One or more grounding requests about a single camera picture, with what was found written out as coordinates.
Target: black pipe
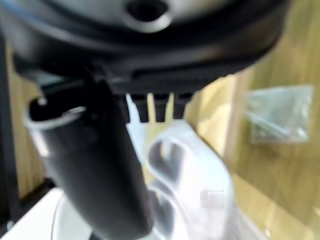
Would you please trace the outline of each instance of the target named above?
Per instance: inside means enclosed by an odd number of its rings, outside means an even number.
[[[34,100],[25,119],[49,174],[100,238],[146,236],[148,192],[119,106],[101,88],[62,95]]]

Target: white surface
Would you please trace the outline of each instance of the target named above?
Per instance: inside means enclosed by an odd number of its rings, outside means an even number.
[[[52,240],[88,240],[92,228],[63,196],[56,208]]]
[[[53,219],[62,196],[62,190],[51,190],[1,240],[51,240]]]

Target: clear plastic bag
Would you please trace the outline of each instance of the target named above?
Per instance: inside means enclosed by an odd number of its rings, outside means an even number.
[[[251,91],[247,96],[246,115],[252,122],[252,143],[308,141],[313,91],[309,85]]]

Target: wood grain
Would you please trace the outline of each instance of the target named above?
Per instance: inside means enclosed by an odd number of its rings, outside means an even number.
[[[38,152],[23,125],[23,115],[27,104],[38,95],[38,91],[34,84],[21,79],[16,74],[12,64],[12,52],[9,48],[7,49],[7,62],[17,180],[19,196],[22,199],[42,184],[46,176]]]
[[[234,99],[237,108],[232,110],[225,160],[233,170],[239,206],[273,240],[320,239],[319,12],[318,0],[294,2],[283,38],[256,66],[244,91],[312,86],[309,141],[252,142],[252,123],[244,117],[245,94]]]

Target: black metal frame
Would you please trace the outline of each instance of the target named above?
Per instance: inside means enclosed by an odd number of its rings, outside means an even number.
[[[0,35],[0,237],[7,231],[9,221],[17,222],[52,187],[46,179],[24,199],[19,197],[6,43]]]

